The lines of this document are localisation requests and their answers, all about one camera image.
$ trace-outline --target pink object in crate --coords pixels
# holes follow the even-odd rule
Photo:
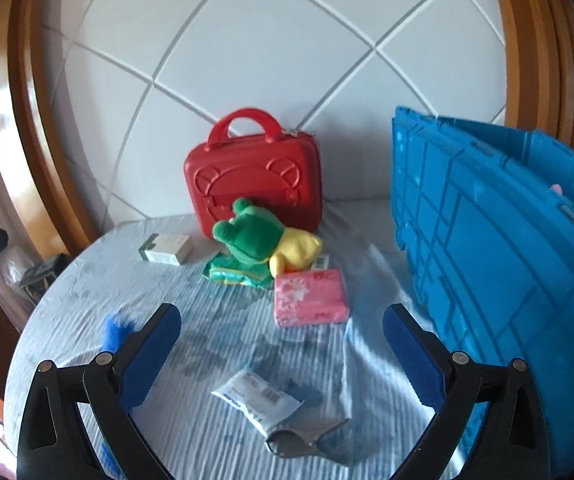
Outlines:
[[[276,277],[273,316],[276,325],[341,323],[349,319],[340,270],[307,270]]]

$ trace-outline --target green wet wipes package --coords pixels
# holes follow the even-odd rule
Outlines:
[[[255,288],[272,288],[273,277],[267,264],[245,265],[234,256],[219,253],[203,270],[203,276],[211,282],[225,285],[247,285]]]

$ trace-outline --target red case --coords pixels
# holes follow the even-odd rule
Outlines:
[[[251,119],[264,133],[229,137],[236,119]],[[315,232],[322,216],[320,155],[304,132],[285,133],[270,114],[242,108],[218,121],[207,142],[185,160],[185,179],[203,233],[232,218],[231,204],[247,197],[288,227]]]

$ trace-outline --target blue crate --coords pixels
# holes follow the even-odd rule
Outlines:
[[[440,339],[531,366],[555,474],[574,466],[574,153],[540,132],[398,108],[391,206]],[[564,197],[549,189],[560,184]],[[462,443],[473,444],[481,414]]]

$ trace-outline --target tiled wall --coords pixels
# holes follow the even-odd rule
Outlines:
[[[238,107],[316,134],[330,200],[388,198],[397,105],[504,114],[497,0],[47,0],[44,29],[57,126],[103,231],[190,212],[185,156]]]

